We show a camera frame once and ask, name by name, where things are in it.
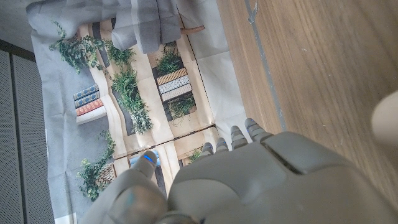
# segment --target wooden surface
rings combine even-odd
[[[245,2],[217,2],[247,116],[279,133]],[[258,0],[258,8],[286,130],[348,158],[398,208],[397,164],[370,124],[376,104],[398,89],[398,2]]]

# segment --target perforated panel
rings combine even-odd
[[[9,54],[0,51],[0,223],[23,223]]]
[[[53,223],[47,183],[42,82],[36,63],[12,57],[28,223]]]

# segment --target stack of books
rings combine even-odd
[[[77,115],[77,123],[86,123],[106,114],[104,104],[100,100],[98,85],[94,84],[78,93],[73,94]]]

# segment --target plant illustration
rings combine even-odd
[[[94,163],[90,163],[87,159],[83,159],[81,162],[83,168],[77,173],[77,176],[84,180],[83,186],[79,186],[80,190],[83,192],[83,195],[89,197],[92,202],[94,202],[100,195],[100,192],[107,187],[106,185],[97,185],[96,179],[99,177],[108,159],[112,157],[116,145],[109,131],[103,131],[100,135],[104,137],[107,142],[107,148],[104,154]]]
[[[200,153],[201,153],[201,150],[202,150],[202,149],[203,149],[203,146],[202,146],[202,147],[199,147],[199,148],[197,148],[197,149],[194,149],[192,155],[191,155],[191,156],[188,156],[189,161],[190,161],[191,163],[192,163],[192,162],[195,162],[195,160],[198,159],[198,158],[200,157]]]
[[[180,55],[176,53],[174,44],[166,44],[163,49],[163,56],[157,61],[156,68],[159,71],[159,75],[167,75],[177,71],[180,68]]]
[[[186,114],[189,114],[189,111],[192,109],[192,107],[196,105],[192,93],[189,93],[175,100],[171,100],[168,102],[168,104],[170,114],[173,119],[181,118]]]
[[[66,39],[66,32],[57,21],[52,21],[58,28],[58,34],[61,39],[50,45],[50,50],[58,50],[61,54],[61,60],[66,61],[70,66],[75,68],[76,73],[80,73],[83,67],[96,67],[98,70],[104,69],[105,73],[108,71],[98,63],[98,58],[95,50],[104,47],[102,40],[95,39],[86,35],[81,39],[77,36],[71,39]]]
[[[129,65],[132,60],[131,57],[135,55],[135,51],[131,49],[119,50],[114,47],[112,40],[104,40],[105,47],[107,48],[106,53],[108,57],[115,62],[119,67],[123,65]]]
[[[146,110],[146,104],[139,95],[136,77],[137,72],[134,69],[122,70],[115,74],[112,89],[121,95],[119,104],[130,113],[134,130],[144,134],[153,127],[153,124]]]

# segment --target metal strip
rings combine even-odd
[[[278,95],[277,95],[277,92],[276,92],[276,88],[274,86],[274,82],[272,81],[271,73],[269,72],[269,66],[268,66],[268,62],[267,62],[266,53],[264,52],[264,49],[262,48],[262,43],[261,43],[259,32],[257,30],[255,18],[252,17],[253,13],[252,13],[252,10],[251,10],[251,7],[250,7],[250,2],[249,2],[249,0],[244,0],[244,2],[246,3],[246,9],[248,10],[249,18],[251,19],[251,20],[249,20],[249,23],[251,23],[251,26],[253,28],[254,38],[256,39],[257,47],[258,47],[259,52],[260,52],[262,66],[264,67],[264,70],[266,71],[268,86],[269,86],[269,89],[271,91],[272,100],[274,101],[276,112],[278,114],[279,123],[280,123],[280,126],[282,128],[282,131],[286,131],[285,118],[284,118],[284,115],[282,113],[282,108],[280,107]]]

